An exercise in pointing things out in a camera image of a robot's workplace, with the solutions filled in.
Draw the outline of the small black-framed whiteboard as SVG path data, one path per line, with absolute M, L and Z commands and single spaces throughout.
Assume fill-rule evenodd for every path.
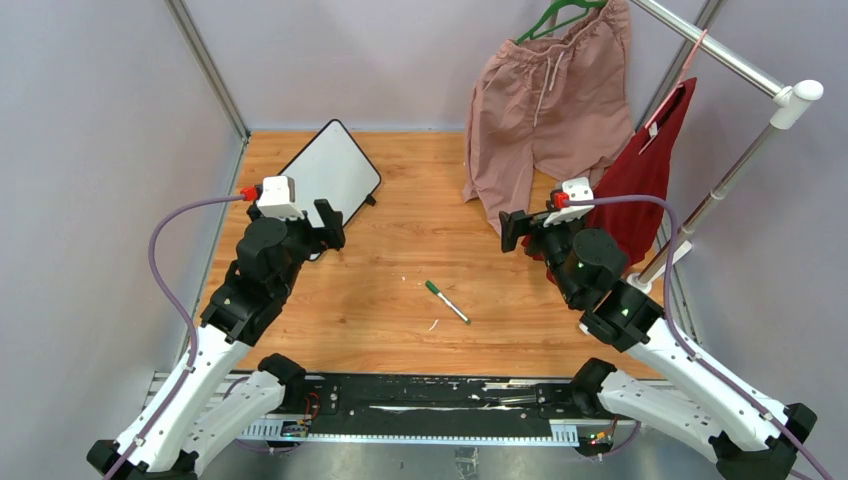
M 323 223 L 313 202 L 326 199 L 343 214 L 344 228 L 363 206 L 374 206 L 382 177 L 338 119 L 330 120 L 279 172 L 295 181 L 295 204 L 314 227 Z

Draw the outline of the green whiteboard marker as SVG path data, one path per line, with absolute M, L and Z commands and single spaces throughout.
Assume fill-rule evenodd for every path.
M 466 325 L 471 324 L 471 319 L 458 306 L 456 306 L 432 281 L 427 280 L 425 282 L 425 286 L 433 295 L 437 296 Z

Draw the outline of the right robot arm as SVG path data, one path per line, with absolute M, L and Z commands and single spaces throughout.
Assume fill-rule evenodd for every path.
M 606 231 L 580 220 L 555 223 L 554 215 L 501 212 L 502 250 L 523 244 L 541 257 L 589 335 L 661 373 L 677 390 L 650 387 L 592 358 L 572 380 L 575 411 L 589 418 L 604 411 L 655 428 L 700 453 L 725 479 L 789 478 L 816 414 L 762 394 L 719 365 L 670 327 L 658 303 L 622 280 L 627 256 Z

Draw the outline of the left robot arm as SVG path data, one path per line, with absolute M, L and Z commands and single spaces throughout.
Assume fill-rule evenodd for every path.
M 343 215 L 315 201 L 322 224 L 306 213 L 288 218 L 254 203 L 223 283 L 189 336 L 163 387 L 114 440 L 98 440 L 87 462 L 105 479 L 197 479 L 212 460 L 262 415 L 298 411 L 305 370 L 273 354 L 218 405 L 209 400 L 233 367 L 281 314 L 301 267 L 345 244 Z

